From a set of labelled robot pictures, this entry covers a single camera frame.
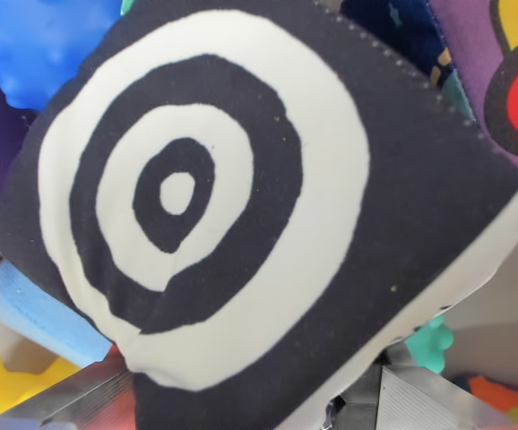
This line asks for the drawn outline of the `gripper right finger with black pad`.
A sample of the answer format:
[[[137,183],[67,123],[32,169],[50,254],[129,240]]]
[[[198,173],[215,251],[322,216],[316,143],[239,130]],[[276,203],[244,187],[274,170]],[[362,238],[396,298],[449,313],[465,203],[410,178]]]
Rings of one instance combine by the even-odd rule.
[[[370,366],[329,404],[331,429],[511,429],[505,414],[424,367]]]

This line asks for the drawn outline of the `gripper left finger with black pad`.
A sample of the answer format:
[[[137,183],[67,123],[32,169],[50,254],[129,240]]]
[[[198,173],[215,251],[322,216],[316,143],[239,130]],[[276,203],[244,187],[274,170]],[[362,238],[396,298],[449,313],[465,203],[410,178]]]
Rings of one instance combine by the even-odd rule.
[[[0,429],[135,429],[132,374],[106,357],[0,414]]]

